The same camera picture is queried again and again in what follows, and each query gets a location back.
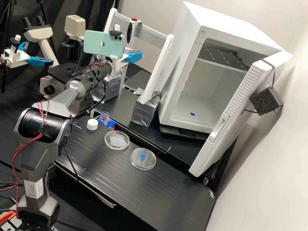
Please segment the mint green iphone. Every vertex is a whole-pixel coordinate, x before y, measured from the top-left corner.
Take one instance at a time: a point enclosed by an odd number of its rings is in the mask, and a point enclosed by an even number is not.
[[[124,36],[122,34],[114,36],[105,32],[86,30],[84,32],[83,51],[94,55],[122,58]]]

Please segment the black foam block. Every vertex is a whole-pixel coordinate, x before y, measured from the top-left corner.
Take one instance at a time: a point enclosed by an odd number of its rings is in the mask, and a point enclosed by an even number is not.
[[[260,116],[283,105],[281,98],[274,88],[266,88],[252,95],[249,99]]]

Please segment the red wire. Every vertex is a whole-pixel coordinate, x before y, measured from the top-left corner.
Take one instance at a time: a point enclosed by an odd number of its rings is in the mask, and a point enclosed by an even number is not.
[[[93,64],[89,64],[87,67],[89,67],[89,66],[94,66],[94,65],[103,66],[103,64],[93,63]]]
[[[40,105],[39,105],[39,102],[36,102],[36,104],[38,105],[38,110],[39,110],[39,112],[40,112],[40,114],[41,114],[41,116],[42,116],[42,118],[43,118],[43,124],[45,124],[45,121],[44,121],[44,114],[43,114],[43,112],[42,112],[42,110],[41,110],[41,107],[40,107]]]
[[[8,188],[13,188],[13,187],[16,187],[16,217],[18,218],[18,176],[17,176],[17,172],[16,172],[16,169],[15,169],[15,164],[14,164],[14,160],[16,158],[16,156],[18,155],[18,153],[24,148],[26,147],[29,143],[31,143],[32,141],[35,141],[39,138],[41,138],[43,136],[43,134],[39,134],[38,136],[34,137],[33,139],[31,140],[28,140],[27,142],[25,142],[23,145],[19,146],[19,148],[16,150],[15,152],[15,155],[13,156],[12,158],[12,169],[13,169],[13,172],[14,172],[14,176],[15,176],[15,179],[16,179],[16,185],[13,185],[11,187],[8,187]]]
[[[37,105],[38,105],[38,110],[42,116],[42,119],[43,119],[43,124],[46,124],[47,122],[47,113],[48,113],[48,110],[49,110],[49,100],[48,100],[48,105],[47,105],[47,110],[46,110],[46,117],[45,117],[45,120],[44,120],[44,111],[43,111],[43,106],[42,106],[42,109],[40,108],[40,104],[39,102],[37,102]],[[17,157],[18,153],[24,148],[26,147],[29,143],[41,138],[43,136],[43,134],[39,134],[38,136],[28,140],[27,142],[25,142],[24,144],[20,145],[16,151],[15,151],[15,154],[12,158],[12,169],[13,169],[13,172],[14,172],[14,176],[15,176],[15,179],[16,179],[16,185],[13,185],[13,186],[10,186],[10,187],[7,187],[7,188],[4,188],[4,189],[0,189],[0,191],[3,191],[3,190],[7,190],[7,189],[11,189],[13,187],[16,187],[16,217],[18,217],[18,175],[17,175],[17,172],[16,172],[16,169],[15,169],[15,164],[14,164],[14,161],[15,161],[15,158]]]
[[[3,74],[1,74],[0,76],[5,75],[5,74],[7,73],[7,66],[5,66],[5,67],[6,67],[6,72],[5,72],[5,73],[3,73]]]
[[[8,189],[14,188],[15,186],[16,186],[16,185],[13,185],[13,186],[10,186],[10,187],[6,187],[6,188],[3,188],[3,189],[0,189],[0,191],[8,190]]]

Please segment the white label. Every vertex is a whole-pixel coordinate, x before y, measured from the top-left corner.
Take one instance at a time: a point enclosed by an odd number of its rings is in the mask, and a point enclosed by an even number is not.
[[[26,196],[38,199],[44,194],[43,178],[38,180],[38,182],[32,182],[27,180],[24,180],[23,182],[25,184]]]

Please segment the petri dish lid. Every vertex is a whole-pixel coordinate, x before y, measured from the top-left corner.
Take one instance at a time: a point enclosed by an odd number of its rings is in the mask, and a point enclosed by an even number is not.
[[[105,137],[105,144],[113,150],[123,150],[129,145],[129,137],[126,133],[114,130],[108,132]]]
[[[132,164],[140,169],[149,170],[156,164],[156,156],[149,149],[137,148],[131,154]]]

